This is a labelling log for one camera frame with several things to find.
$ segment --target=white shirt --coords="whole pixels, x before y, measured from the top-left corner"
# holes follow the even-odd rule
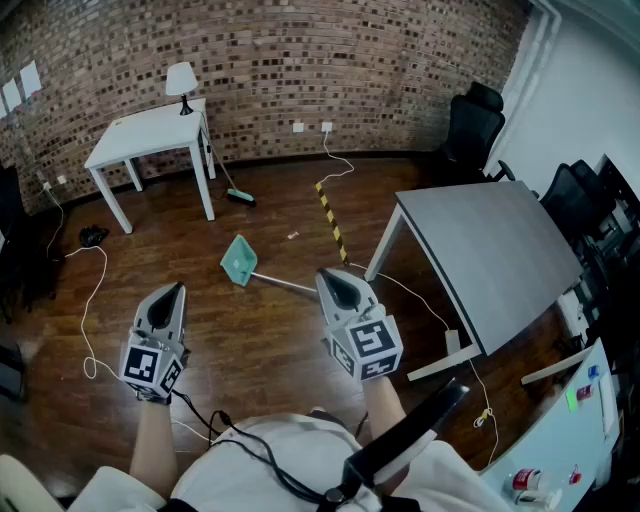
[[[264,439],[278,465],[320,494],[341,482],[344,460],[360,449],[339,425],[299,415],[250,419],[237,425]],[[231,429],[218,440],[234,439],[266,457],[264,448]],[[441,441],[431,442],[412,462],[394,496],[416,499],[429,512],[508,512],[507,504]],[[180,478],[172,493],[198,512],[306,512],[317,505],[284,489],[273,469],[233,444],[214,446]],[[113,468],[98,470],[69,512],[157,510],[164,500],[134,478]],[[380,510],[378,498],[361,488],[341,512]]]

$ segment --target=broom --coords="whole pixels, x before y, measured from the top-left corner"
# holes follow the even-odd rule
[[[227,190],[227,199],[229,199],[229,201],[234,201],[236,203],[242,203],[242,204],[246,204],[246,205],[249,205],[249,206],[252,206],[252,207],[255,206],[256,205],[256,200],[253,198],[253,196],[251,194],[247,194],[246,192],[242,192],[242,191],[238,190],[238,187],[236,187],[236,184],[231,179],[231,176],[229,176],[229,173],[227,172],[227,169],[225,168],[224,164],[222,163],[222,160],[220,159],[220,157],[218,156],[218,153],[216,152],[216,148],[213,147],[213,144],[211,143],[211,140],[209,140],[209,147],[211,148],[211,151],[213,151],[213,156],[215,156],[216,160],[220,164],[220,167],[222,167],[222,170],[224,171],[224,174],[226,175],[227,179],[229,180],[229,183],[233,187],[233,188],[230,188],[229,190]]]

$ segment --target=paper on wall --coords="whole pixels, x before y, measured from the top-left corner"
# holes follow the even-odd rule
[[[10,82],[2,86],[2,92],[4,92],[4,99],[7,100],[7,108],[9,109],[9,112],[22,103],[20,93],[18,92],[18,86],[13,78]]]
[[[42,89],[35,60],[32,60],[30,64],[20,70],[20,79],[22,80],[22,87],[24,87],[25,98]]]

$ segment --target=desk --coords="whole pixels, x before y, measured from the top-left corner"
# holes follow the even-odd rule
[[[571,247],[524,183],[507,181],[398,192],[369,263],[375,278],[406,223],[429,258],[471,339],[415,380],[498,350],[578,280]]]
[[[116,119],[109,125],[89,155],[89,159],[85,162],[84,166],[89,169],[96,185],[125,233],[131,233],[131,223],[120,208],[100,169],[124,161],[136,190],[141,192],[142,183],[131,160],[169,149],[189,148],[205,214],[208,220],[214,219],[213,206],[198,146],[201,128],[205,133],[209,133],[206,123],[205,100],[204,98],[191,100],[189,105],[194,112],[187,116],[180,115],[182,103],[174,103]],[[209,177],[215,178],[213,159],[209,166]]]
[[[601,376],[609,371],[607,356],[600,340],[583,352],[586,354],[580,353],[583,356],[582,364],[567,383],[563,392],[557,396],[551,408],[516,444],[481,474],[482,479],[503,496],[513,510],[522,510],[523,512],[533,510],[516,505],[506,492],[504,485],[509,474],[525,468],[550,471],[554,479],[564,479],[562,500],[556,512],[573,510],[591,487],[598,466],[611,453],[620,435],[613,392],[608,394],[606,399],[613,401],[615,421],[605,435],[602,397],[598,384],[593,386],[591,398],[580,402],[575,412],[569,411],[565,397],[566,390],[571,387],[576,391],[578,388],[590,384],[591,381],[587,375],[590,366],[597,364],[600,367]],[[582,479],[577,484],[568,485],[566,481],[575,464],[578,464]]]

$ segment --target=white cable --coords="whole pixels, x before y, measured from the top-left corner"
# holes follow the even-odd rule
[[[53,194],[51,193],[51,189],[45,189],[45,191],[49,194],[49,197],[51,198],[51,200],[54,203],[56,203],[56,206],[58,208],[60,208],[60,225],[58,226],[58,229],[56,229],[56,232],[53,234],[53,238],[51,238],[51,241],[49,242],[49,245],[47,245],[47,258],[48,258],[49,257],[49,247],[51,247],[51,244],[56,239],[58,231],[60,231],[60,228],[62,227],[62,224],[64,224],[64,210],[62,209],[62,206],[60,206],[60,203],[58,203],[58,201],[56,201],[56,198],[53,197]]]
[[[345,159],[345,158],[340,158],[339,156],[333,156],[330,152],[329,152],[329,148],[327,147],[327,137],[329,136],[329,132],[324,132],[324,139],[322,140],[322,145],[324,146],[324,149],[327,152],[327,155],[331,158],[333,158],[334,160],[342,160],[343,162],[345,162],[349,167],[351,167],[351,169],[349,169],[348,171],[344,171],[342,174],[329,174],[328,176],[325,176],[321,181],[319,181],[319,184],[324,183],[325,181],[327,181],[329,178],[339,178],[340,176],[344,176],[345,174],[349,174],[350,172],[353,172],[356,170],[356,168],[351,165],[351,162],[349,162],[349,160]]]
[[[496,453],[496,449],[498,448],[498,442],[500,440],[500,438],[498,437],[498,420],[493,415],[493,409],[491,408],[491,405],[489,405],[489,397],[487,396],[487,388],[485,387],[484,382],[482,382],[482,379],[478,375],[478,372],[476,371],[476,367],[473,366],[473,362],[471,361],[471,359],[468,359],[468,361],[469,361],[469,364],[471,365],[471,368],[473,369],[473,373],[476,374],[476,379],[478,379],[478,382],[480,382],[480,385],[482,386],[482,391],[484,392],[484,399],[487,402],[487,408],[484,411],[482,411],[482,416],[479,416],[475,419],[475,421],[473,422],[473,428],[480,428],[483,425],[484,420],[486,420],[488,416],[491,416],[491,418],[493,418],[493,428],[496,431],[496,444],[493,445],[493,450],[491,450],[491,455],[489,455],[489,462],[487,462],[487,467],[488,467],[491,464],[491,461],[493,460],[493,454]]]
[[[201,437],[202,439],[204,439],[207,442],[210,442],[209,438],[203,436],[200,432],[198,432],[197,430],[191,428],[189,425],[182,423],[181,421],[178,420],[174,420],[173,418],[171,419],[172,423],[177,423],[178,425],[182,425],[184,428],[188,428],[189,430],[191,430],[191,432],[193,432],[195,435],[197,435],[198,437]]]
[[[93,293],[91,294],[91,296],[89,297],[89,300],[87,300],[87,304],[84,307],[84,315],[82,315],[82,321],[80,322],[80,330],[82,331],[82,336],[84,336],[84,341],[87,343],[87,347],[89,347],[89,352],[91,352],[91,356],[90,357],[85,357],[84,358],[84,362],[82,363],[82,369],[84,371],[85,376],[88,379],[95,379],[96,375],[98,374],[98,364],[101,364],[102,366],[104,366],[107,370],[109,370],[111,372],[111,375],[113,375],[116,379],[120,380],[120,378],[116,375],[116,373],[111,369],[111,367],[107,364],[107,363],[103,363],[102,361],[99,361],[98,359],[96,359],[96,355],[93,352],[93,347],[91,346],[91,343],[89,343],[89,339],[87,338],[87,333],[84,332],[84,321],[87,318],[87,311],[89,310],[89,303],[91,302],[91,299],[93,299],[94,295],[96,294],[96,292],[98,291],[98,288],[100,288],[100,285],[102,284],[102,281],[104,280],[104,276],[107,273],[107,253],[104,252],[102,250],[101,247],[98,247],[97,245],[93,246],[93,247],[80,247],[80,249],[78,249],[77,251],[74,251],[70,254],[65,255],[65,258],[70,258],[71,256],[74,256],[76,254],[78,254],[80,251],[89,251],[91,249],[98,249],[103,255],[104,255],[104,268],[102,269],[102,277],[100,278],[100,281],[98,281],[98,284],[96,285],[95,290],[93,290]],[[87,372],[87,361],[91,361],[93,363],[93,373],[90,375],[89,372]]]
[[[354,266],[354,267],[361,268],[362,270],[367,270],[367,268],[366,268],[366,267],[363,267],[362,265],[358,265],[357,263],[351,263],[351,265],[352,265],[352,266]],[[438,315],[438,314],[437,314],[433,309],[431,309],[431,307],[429,306],[429,304],[427,303],[427,301],[426,301],[426,300],[424,300],[420,295],[418,295],[418,294],[417,294],[417,293],[415,293],[415,292],[412,292],[411,290],[409,290],[409,288],[407,288],[407,287],[406,287],[405,285],[403,285],[401,282],[396,281],[393,277],[389,277],[389,276],[387,276],[387,275],[381,274],[380,272],[378,272],[378,274],[377,274],[377,275],[382,276],[382,277],[384,277],[384,278],[388,279],[389,281],[393,281],[393,282],[394,282],[394,283],[396,283],[398,286],[401,286],[402,288],[404,288],[405,290],[407,290],[411,295],[415,295],[416,297],[418,297],[422,302],[424,302],[424,305],[425,305],[425,306],[427,306],[427,309],[428,309],[429,311],[431,311],[431,314],[432,314],[433,316],[435,316],[438,320],[440,320],[440,321],[444,324],[444,326],[447,328],[447,331],[449,330],[449,326],[447,325],[447,322],[445,322],[445,321],[444,321],[444,319],[443,319],[440,315]]]
[[[366,267],[363,267],[362,265],[358,265],[357,263],[350,263],[350,265],[354,266],[354,267],[358,267],[361,268],[363,270],[367,270]],[[395,279],[393,279],[392,277],[386,276],[384,274],[381,274],[380,272],[378,272],[379,276],[385,277],[387,279],[389,279],[389,281],[393,281],[394,283],[396,283],[398,286],[401,286],[402,288],[404,288],[406,291],[408,291],[410,294],[415,295],[416,297],[418,297],[422,302],[424,302],[424,305],[427,306],[427,309],[429,311],[431,311],[431,314],[433,316],[435,316],[438,320],[440,320],[444,326],[447,328],[447,331],[449,330],[449,326],[447,325],[447,322],[445,322],[442,317],[440,317],[439,315],[437,315],[433,309],[431,309],[429,307],[429,304],[427,304],[427,301],[424,300],[424,298],[422,298],[420,295],[418,295],[417,293],[409,290],[409,288],[407,288],[405,285],[403,285],[402,283],[400,283],[399,281],[396,281]],[[493,455],[496,452],[496,449],[498,448],[498,442],[499,442],[499,437],[498,437],[498,420],[496,420],[496,417],[493,415],[493,409],[491,408],[491,405],[489,404],[489,397],[487,395],[487,388],[484,385],[484,382],[482,382],[482,379],[480,378],[480,376],[478,375],[478,372],[476,371],[476,367],[473,366],[473,362],[471,361],[471,359],[467,359],[467,361],[469,361],[469,364],[471,365],[471,368],[473,369],[473,373],[475,373],[476,375],[476,379],[478,379],[478,382],[480,383],[480,385],[482,386],[482,391],[484,392],[484,399],[485,402],[487,403],[487,408],[482,411],[482,415],[477,417],[475,419],[475,421],[473,422],[473,428],[480,428],[483,424],[484,421],[487,419],[487,417],[491,416],[491,418],[493,418],[493,426],[494,429],[496,431],[496,444],[493,446],[493,450],[491,451],[491,455],[489,456],[489,462],[487,463],[487,466],[489,466],[489,464],[491,464],[491,461],[493,460]]]

